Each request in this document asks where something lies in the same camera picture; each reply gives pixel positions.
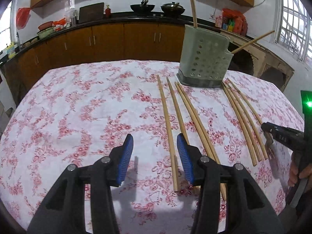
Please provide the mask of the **person's hand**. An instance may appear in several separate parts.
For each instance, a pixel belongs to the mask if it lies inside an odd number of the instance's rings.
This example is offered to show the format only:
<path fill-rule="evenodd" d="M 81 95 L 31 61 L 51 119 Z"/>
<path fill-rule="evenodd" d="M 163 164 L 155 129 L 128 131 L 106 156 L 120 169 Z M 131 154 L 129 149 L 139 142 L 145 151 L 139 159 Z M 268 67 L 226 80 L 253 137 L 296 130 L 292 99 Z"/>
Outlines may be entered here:
<path fill-rule="evenodd" d="M 312 181 L 311 181 L 311 174 L 312 174 L 312 165 L 309 164 L 306 166 L 301 172 L 298 170 L 298 166 L 295 164 L 294 160 L 291 160 L 290 170 L 289 170 L 289 179 L 288 179 L 288 186 L 294 187 L 299 179 L 308 179 L 308 183 L 306 185 L 305 191 L 311 190 Z"/>

